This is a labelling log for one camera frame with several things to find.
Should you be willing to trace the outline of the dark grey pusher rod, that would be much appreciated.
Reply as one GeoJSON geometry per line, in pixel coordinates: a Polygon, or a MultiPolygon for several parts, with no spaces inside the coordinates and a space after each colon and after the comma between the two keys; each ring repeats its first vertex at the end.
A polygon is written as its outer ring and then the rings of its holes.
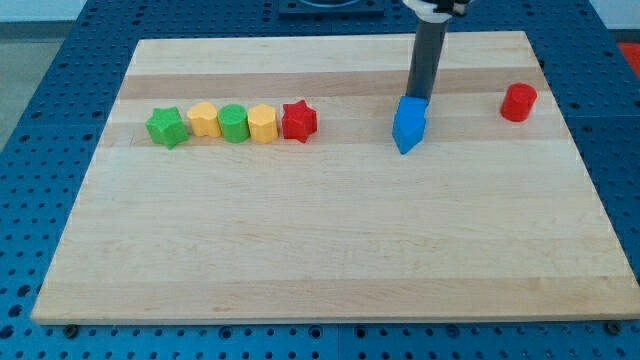
{"type": "Polygon", "coordinates": [[[430,101],[447,28],[447,21],[418,22],[406,87],[407,96],[430,101]]]}

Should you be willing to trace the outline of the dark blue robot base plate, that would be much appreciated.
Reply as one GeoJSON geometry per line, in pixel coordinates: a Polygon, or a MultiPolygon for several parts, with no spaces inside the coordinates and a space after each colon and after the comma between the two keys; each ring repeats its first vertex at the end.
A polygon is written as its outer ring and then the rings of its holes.
{"type": "Polygon", "coordinates": [[[281,18],[333,15],[382,15],[385,0],[277,0],[281,18]]]}

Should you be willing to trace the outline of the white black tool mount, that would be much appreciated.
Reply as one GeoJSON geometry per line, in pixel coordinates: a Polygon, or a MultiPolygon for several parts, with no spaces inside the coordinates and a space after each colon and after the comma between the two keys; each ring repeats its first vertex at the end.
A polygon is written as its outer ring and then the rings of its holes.
{"type": "Polygon", "coordinates": [[[402,0],[422,21],[444,23],[452,17],[464,16],[472,0],[402,0]]]}

